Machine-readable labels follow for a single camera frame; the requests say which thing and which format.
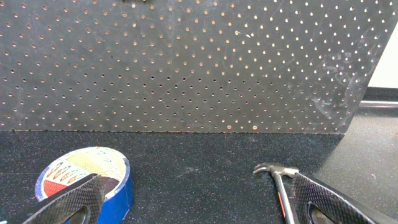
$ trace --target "claw hammer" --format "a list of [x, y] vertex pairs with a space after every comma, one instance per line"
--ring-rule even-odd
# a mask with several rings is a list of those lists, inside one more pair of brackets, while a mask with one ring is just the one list
[[282, 212], [285, 217], [286, 224], [294, 224], [293, 212], [290, 207], [289, 198], [287, 197], [284, 184], [282, 182], [282, 176], [286, 175], [290, 178], [294, 176], [299, 170], [295, 167], [284, 167], [281, 164], [273, 162], [265, 162], [258, 164], [253, 171], [253, 174], [257, 174], [262, 171], [268, 171], [271, 173], [275, 180], [276, 188], [278, 190], [279, 202], [282, 205]]

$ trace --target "perforated board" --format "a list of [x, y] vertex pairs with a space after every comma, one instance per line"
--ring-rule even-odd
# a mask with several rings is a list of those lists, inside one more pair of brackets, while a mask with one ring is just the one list
[[0, 0], [0, 129], [344, 133], [397, 7]]

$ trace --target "black countertop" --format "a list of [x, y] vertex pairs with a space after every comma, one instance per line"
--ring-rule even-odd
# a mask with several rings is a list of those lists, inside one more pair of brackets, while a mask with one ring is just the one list
[[54, 159], [88, 146], [130, 161], [134, 205], [124, 223], [283, 223], [271, 176], [252, 175], [265, 161], [297, 166], [398, 219], [398, 112], [367, 108], [346, 136], [3, 131], [0, 219], [36, 203], [35, 181]]

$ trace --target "hammer head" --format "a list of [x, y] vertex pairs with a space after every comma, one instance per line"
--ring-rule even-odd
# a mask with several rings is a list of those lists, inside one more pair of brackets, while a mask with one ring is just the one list
[[268, 171], [274, 176], [275, 174], [279, 174], [281, 176], [286, 175], [288, 177], [293, 177], [295, 173], [299, 172], [299, 169], [296, 167], [285, 167], [281, 164], [274, 162], [265, 162], [262, 164], [258, 164], [253, 171], [253, 174], [257, 174], [258, 172]]

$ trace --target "blue painter's tape roll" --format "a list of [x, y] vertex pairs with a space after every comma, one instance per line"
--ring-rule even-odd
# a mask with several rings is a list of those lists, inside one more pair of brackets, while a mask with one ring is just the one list
[[37, 179], [36, 197], [41, 201], [94, 173], [103, 177], [105, 189], [111, 188], [105, 195], [98, 223], [120, 223], [133, 203], [132, 183], [129, 161], [114, 149], [87, 147], [53, 161]]

